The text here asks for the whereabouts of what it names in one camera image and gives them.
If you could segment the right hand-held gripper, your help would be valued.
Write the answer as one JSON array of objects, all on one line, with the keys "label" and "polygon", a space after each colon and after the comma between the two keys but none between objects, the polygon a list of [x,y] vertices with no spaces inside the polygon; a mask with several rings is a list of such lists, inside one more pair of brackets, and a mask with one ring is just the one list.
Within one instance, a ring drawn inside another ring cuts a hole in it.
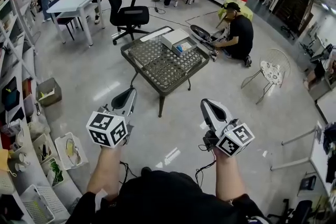
[{"label": "right hand-held gripper", "polygon": [[203,99],[201,111],[209,128],[203,137],[208,151],[217,148],[232,157],[243,151],[255,139],[247,124],[233,117],[228,108],[220,102]]}]

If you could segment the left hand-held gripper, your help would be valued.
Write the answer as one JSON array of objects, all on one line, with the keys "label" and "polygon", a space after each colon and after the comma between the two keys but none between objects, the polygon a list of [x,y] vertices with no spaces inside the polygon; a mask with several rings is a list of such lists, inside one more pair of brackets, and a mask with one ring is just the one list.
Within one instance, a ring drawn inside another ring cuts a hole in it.
[{"label": "left hand-held gripper", "polygon": [[130,119],[136,99],[137,91],[130,87],[114,97],[110,107],[104,105],[92,112],[86,129],[93,143],[108,148],[128,144],[133,129]]}]

